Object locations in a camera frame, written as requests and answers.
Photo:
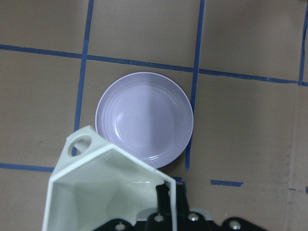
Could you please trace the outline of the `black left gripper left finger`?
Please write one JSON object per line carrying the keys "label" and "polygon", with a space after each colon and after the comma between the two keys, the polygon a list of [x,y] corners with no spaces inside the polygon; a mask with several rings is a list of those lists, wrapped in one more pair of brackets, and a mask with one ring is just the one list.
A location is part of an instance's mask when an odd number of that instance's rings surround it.
{"label": "black left gripper left finger", "polygon": [[146,231],[172,231],[172,214],[169,187],[166,184],[156,186],[157,209],[150,214],[145,224]]}

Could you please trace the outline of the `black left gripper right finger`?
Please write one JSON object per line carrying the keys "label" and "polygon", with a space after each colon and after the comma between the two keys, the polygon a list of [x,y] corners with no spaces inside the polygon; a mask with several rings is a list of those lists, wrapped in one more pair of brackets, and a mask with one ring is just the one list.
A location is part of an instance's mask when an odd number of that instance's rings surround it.
{"label": "black left gripper right finger", "polygon": [[176,185],[177,225],[179,231],[213,231],[205,217],[189,208],[183,185]]}

